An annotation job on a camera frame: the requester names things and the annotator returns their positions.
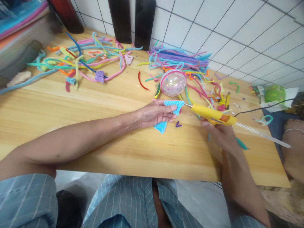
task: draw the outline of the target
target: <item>iridescent ball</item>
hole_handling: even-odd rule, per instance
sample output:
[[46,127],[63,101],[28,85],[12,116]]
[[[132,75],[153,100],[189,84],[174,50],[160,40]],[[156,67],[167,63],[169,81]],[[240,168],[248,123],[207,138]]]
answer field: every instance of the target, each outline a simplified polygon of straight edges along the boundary
[[184,91],[186,83],[186,77],[182,71],[169,71],[161,79],[161,91],[167,96],[175,97]]

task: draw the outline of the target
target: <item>bracelet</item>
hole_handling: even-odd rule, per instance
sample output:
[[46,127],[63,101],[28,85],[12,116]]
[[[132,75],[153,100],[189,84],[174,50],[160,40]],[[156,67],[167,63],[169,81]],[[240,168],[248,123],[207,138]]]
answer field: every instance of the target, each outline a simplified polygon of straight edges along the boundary
[[292,129],[288,129],[288,130],[286,130],[285,132],[287,132],[287,131],[289,131],[289,130],[299,130],[300,132],[302,132],[302,133],[303,133],[303,136],[304,136],[304,131],[302,131],[302,130],[300,130],[300,129],[292,128]]

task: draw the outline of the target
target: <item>glue gun nozzle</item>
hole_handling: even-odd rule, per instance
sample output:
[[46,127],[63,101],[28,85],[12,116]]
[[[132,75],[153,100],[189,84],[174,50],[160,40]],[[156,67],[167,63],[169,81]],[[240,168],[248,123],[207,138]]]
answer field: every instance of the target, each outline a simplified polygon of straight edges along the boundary
[[188,106],[189,108],[192,108],[192,105],[190,105],[190,104],[184,103],[184,105],[185,105],[185,106]]

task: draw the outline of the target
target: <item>power cord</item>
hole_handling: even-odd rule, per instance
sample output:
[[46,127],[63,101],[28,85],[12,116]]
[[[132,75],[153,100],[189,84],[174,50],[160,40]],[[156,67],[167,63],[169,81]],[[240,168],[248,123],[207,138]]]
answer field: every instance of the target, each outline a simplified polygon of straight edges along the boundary
[[280,103],[283,103],[283,102],[285,102],[285,101],[289,101],[289,100],[295,100],[295,98],[292,98],[292,99],[288,99],[288,100],[281,101],[281,102],[276,103],[276,104],[274,104],[274,105],[271,105],[271,106],[269,106],[269,107],[263,107],[263,108],[253,109],[253,110],[250,110],[250,111],[239,112],[238,114],[241,114],[241,113],[247,113],[247,112],[252,112],[252,111],[261,110],[261,109],[266,109],[266,108],[271,108],[271,107],[273,107],[273,106],[276,106],[276,105],[278,105],[278,104],[280,104]]

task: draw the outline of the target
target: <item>glue gun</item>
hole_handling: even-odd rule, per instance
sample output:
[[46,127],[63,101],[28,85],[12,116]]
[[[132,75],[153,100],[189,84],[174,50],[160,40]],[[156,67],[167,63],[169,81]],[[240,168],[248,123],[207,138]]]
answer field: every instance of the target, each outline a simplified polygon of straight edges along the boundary
[[237,119],[235,117],[232,117],[232,116],[229,116],[229,115],[224,115],[221,111],[217,111],[217,110],[214,110],[214,109],[211,109],[211,108],[207,108],[205,106],[201,106],[201,105],[197,105],[197,104],[194,104],[194,105],[190,105],[190,104],[184,104],[188,107],[191,108],[191,110],[206,118],[209,123],[213,124],[213,125],[216,125],[216,124],[222,124],[222,125],[226,125],[226,126],[230,126],[230,125],[237,125],[237,126],[240,126],[248,131],[251,131],[255,134],[258,134],[259,136],[262,136],[264,138],[267,138],[277,144],[280,144],[284,147],[287,147],[287,148],[291,148],[291,146],[285,142],[282,142],[274,137],[271,137],[271,136],[268,136],[267,134],[264,134],[262,132],[259,132],[249,126],[246,126],[242,123],[238,123],[237,122]]
[[235,117],[224,115],[221,111],[217,111],[211,108],[207,108],[205,106],[197,105],[197,104],[184,104],[191,108],[191,110],[204,118],[206,118],[209,123],[216,125],[222,124],[226,126],[233,125],[237,122]]

